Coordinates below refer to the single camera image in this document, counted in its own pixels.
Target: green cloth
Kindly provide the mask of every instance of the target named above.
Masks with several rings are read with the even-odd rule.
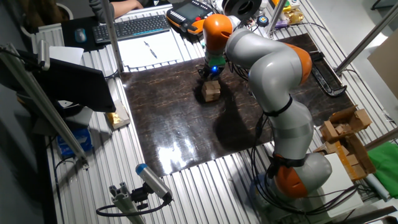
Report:
[[[374,175],[391,197],[398,198],[398,146],[386,142],[370,150],[368,154],[376,167]]]

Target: pen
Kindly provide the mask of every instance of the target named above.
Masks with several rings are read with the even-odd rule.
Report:
[[[145,42],[145,41],[144,41],[144,43],[145,43],[145,46],[147,46],[149,48],[149,50],[152,53],[152,55],[157,59],[157,56],[156,56],[155,52],[150,48],[149,44],[147,42]]]

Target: wooden block stack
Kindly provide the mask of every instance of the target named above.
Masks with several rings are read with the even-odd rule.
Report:
[[[201,93],[206,102],[218,100],[220,97],[220,84],[218,81],[208,81],[203,84]]]

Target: notepad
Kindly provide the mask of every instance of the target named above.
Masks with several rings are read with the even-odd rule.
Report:
[[[181,60],[182,56],[171,31],[136,39],[119,41],[124,66],[139,68]]]

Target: person's hand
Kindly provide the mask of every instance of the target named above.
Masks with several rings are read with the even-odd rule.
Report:
[[[142,4],[137,0],[128,0],[131,3],[132,9],[143,9]]]

